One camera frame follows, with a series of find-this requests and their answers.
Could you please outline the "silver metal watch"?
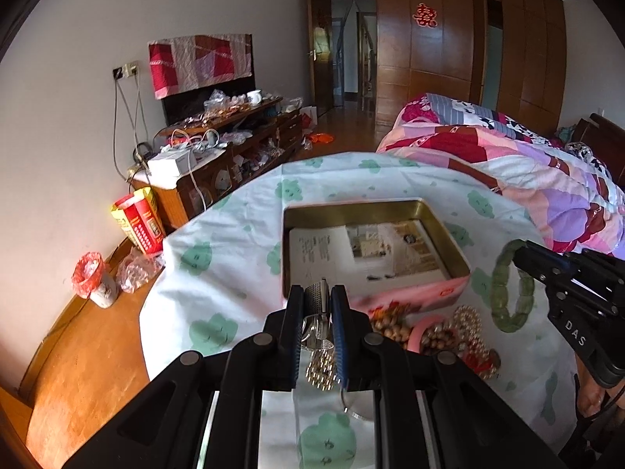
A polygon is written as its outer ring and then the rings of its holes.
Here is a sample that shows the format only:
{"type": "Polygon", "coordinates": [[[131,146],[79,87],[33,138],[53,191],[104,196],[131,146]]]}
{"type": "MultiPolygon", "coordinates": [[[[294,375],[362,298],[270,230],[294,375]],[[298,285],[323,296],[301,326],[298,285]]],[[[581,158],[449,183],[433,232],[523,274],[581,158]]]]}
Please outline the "silver metal watch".
{"type": "Polygon", "coordinates": [[[304,289],[302,346],[309,351],[333,347],[329,311],[329,284],[325,278],[304,289]]]}

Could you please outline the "pearl necklace red tassel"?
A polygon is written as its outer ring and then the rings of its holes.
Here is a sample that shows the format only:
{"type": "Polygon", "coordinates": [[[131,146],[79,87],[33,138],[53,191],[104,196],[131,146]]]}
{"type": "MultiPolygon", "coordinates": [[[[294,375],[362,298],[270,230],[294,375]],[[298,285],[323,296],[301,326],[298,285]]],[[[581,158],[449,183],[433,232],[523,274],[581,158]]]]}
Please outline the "pearl necklace red tassel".
{"type": "Polygon", "coordinates": [[[499,372],[501,359],[494,348],[483,339],[482,320],[476,308],[461,305],[451,316],[457,356],[483,381],[491,380],[499,372]]]}

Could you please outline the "wooden bedroom door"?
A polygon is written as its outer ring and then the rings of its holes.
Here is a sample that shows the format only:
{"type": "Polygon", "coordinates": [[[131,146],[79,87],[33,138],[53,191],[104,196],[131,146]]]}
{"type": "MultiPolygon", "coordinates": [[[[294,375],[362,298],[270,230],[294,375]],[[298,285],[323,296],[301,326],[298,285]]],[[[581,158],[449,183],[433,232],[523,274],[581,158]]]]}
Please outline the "wooden bedroom door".
{"type": "Polygon", "coordinates": [[[307,0],[311,94],[318,115],[334,107],[332,0],[307,0]]]}

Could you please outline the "pink bangle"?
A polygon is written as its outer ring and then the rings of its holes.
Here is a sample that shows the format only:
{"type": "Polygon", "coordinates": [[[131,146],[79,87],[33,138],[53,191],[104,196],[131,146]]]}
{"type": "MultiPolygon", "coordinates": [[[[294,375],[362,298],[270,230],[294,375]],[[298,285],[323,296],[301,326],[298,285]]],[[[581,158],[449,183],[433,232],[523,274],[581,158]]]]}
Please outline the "pink bangle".
{"type": "Polygon", "coordinates": [[[413,326],[407,350],[434,356],[441,351],[455,351],[459,342],[457,329],[454,328],[450,318],[443,315],[428,315],[413,326]]]}

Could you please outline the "pink patchwork quilt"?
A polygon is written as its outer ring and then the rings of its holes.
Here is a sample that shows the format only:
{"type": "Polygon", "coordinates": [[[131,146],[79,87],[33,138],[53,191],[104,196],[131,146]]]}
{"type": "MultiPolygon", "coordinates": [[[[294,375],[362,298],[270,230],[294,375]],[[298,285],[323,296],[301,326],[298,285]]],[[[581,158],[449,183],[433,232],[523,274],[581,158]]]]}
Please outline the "pink patchwork quilt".
{"type": "Polygon", "coordinates": [[[425,93],[377,150],[465,173],[527,210],[546,246],[624,255],[624,193],[582,142],[561,143],[485,107],[425,93]]]}

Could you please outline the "paper leaflet in tin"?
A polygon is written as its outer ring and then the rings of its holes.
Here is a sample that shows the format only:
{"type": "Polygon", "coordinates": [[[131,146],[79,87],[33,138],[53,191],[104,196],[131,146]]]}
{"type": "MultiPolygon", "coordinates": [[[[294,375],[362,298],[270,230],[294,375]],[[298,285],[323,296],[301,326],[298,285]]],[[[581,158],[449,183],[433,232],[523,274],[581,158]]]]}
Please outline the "paper leaflet in tin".
{"type": "Polygon", "coordinates": [[[292,285],[322,278],[353,297],[445,282],[450,278],[423,224],[416,220],[302,229],[289,233],[284,269],[292,285]]]}

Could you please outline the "clear plastic bangle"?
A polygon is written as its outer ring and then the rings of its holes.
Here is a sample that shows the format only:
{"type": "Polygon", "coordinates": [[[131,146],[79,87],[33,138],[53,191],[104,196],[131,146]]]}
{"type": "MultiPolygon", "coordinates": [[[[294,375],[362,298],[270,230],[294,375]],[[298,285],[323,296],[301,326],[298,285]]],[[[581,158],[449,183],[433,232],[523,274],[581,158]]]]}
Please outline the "clear plastic bangle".
{"type": "Polygon", "coordinates": [[[375,421],[375,394],[373,391],[348,392],[342,390],[343,412],[362,421],[375,421]]]}

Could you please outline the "white green cloud tablecloth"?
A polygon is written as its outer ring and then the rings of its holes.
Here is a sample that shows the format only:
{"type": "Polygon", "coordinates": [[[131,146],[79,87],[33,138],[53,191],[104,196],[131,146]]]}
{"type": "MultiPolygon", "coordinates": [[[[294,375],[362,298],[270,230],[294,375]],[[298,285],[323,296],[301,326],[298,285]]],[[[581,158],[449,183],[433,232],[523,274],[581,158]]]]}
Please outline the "white green cloud tablecloth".
{"type": "Polygon", "coordinates": [[[211,356],[258,333],[266,316],[284,307],[292,285],[342,285],[363,311],[397,301],[417,278],[396,224],[351,229],[334,222],[284,233],[296,209],[336,206],[371,215],[383,201],[392,209],[409,202],[431,209],[468,263],[463,292],[418,307],[417,315],[473,307],[501,359],[489,386],[551,449],[561,449],[575,426],[575,363],[546,316],[545,290],[535,287],[528,320],[509,333],[491,317],[491,275],[504,247],[540,240],[529,212],[465,174],[390,155],[351,152],[279,166],[167,236],[163,271],[139,318],[148,376],[188,349],[211,356]]]}

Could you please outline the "pink Genji tin box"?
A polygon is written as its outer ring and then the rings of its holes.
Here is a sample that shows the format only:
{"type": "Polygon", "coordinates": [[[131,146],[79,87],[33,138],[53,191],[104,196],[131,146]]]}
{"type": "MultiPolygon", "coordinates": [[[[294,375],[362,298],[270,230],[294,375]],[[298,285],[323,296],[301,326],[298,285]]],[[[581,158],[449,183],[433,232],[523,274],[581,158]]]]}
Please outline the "pink Genji tin box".
{"type": "Polygon", "coordinates": [[[423,199],[292,206],[283,215],[284,295],[326,282],[369,315],[397,305],[427,311],[455,303],[470,273],[423,199]]]}

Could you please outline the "dark wooden headboard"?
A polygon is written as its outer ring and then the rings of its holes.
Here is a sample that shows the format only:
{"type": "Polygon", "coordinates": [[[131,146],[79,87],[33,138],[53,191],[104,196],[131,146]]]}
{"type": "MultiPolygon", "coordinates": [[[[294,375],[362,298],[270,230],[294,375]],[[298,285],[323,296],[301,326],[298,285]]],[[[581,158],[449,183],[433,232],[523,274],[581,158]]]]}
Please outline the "dark wooden headboard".
{"type": "Polygon", "coordinates": [[[573,131],[573,141],[588,145],[594,155],[605,163],[612,181],[624,187],[625,130],[597,113],[580,119],[573,131]]]}

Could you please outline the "wooden TV cabinet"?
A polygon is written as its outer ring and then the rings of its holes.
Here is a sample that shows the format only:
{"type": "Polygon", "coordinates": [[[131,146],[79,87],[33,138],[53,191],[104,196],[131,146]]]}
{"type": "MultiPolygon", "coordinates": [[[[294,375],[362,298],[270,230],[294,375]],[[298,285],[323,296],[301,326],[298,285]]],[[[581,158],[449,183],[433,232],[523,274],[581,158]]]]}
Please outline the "wooden TV cabinet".
{"type": "Polygon", "coordinates": [[[167,233],[284,164],[301,149],[301,110],[281,112],[279,105],[279,100],[270,100],[217,122],[215,129],[226,142],[197,155],[189,172],[158,177],[139,170],[131,177],[130,185],[136,190],[153,190],[167,233]]]}

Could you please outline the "white device box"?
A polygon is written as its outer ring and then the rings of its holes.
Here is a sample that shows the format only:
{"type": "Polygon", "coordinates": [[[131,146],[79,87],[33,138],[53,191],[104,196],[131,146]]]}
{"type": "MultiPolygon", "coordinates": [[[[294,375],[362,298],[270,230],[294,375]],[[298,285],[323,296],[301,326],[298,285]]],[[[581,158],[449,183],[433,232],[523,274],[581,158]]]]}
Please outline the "white device box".
{"type": "Polygon", "coordinates": [[[178,180],[197,165],[193,151],[189,148],[170,149],[160,152],[147,161],[146,177],[157,188],[172,190],[178,180]]]}

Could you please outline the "red plastic bag bin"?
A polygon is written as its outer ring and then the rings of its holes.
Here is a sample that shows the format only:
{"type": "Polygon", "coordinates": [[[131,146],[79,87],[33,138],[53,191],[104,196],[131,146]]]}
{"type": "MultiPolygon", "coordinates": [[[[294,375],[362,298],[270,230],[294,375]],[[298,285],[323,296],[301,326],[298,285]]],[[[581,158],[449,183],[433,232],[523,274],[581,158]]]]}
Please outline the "red plastic bag bin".
{"type": "Polygon", "coordinates": [[[99,308],[111,307],[119,296],[119,286],[108,271],[100,252],[88,252],[77,262],[72,277],[74,292],[99,308]]]}

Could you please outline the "brown wooden wardrobe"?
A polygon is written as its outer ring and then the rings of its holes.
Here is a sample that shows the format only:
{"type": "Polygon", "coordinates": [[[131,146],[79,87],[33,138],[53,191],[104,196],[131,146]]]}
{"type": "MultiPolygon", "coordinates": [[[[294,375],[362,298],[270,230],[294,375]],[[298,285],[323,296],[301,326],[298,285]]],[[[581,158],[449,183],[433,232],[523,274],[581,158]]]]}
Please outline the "brown wooden wardrobe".
{"type": "Polygon", "coordinates": [[[375,122],[391,126],[423,92],[485,104],[488,22],[502,33],[495,108],[542,136],[558,124],[567,69],[561,0],[376,0],[375,122]],[[412,18],[418,3],[437,10],[437,27],[412,18]]]}

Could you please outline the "television with patchwork cover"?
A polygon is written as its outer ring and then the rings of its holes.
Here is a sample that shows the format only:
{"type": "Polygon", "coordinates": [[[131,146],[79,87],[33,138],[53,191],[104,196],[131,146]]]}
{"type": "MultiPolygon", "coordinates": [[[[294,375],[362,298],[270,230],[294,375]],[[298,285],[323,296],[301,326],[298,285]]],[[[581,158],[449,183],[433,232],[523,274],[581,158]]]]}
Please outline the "television with patchwork cover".
{"type": "Polygon", "coordinates": [[[250,34],[158,39],[148,44],[148,63],[168,125],[204,110],[216,90],[233,97],[256,88],[250,34]]]}

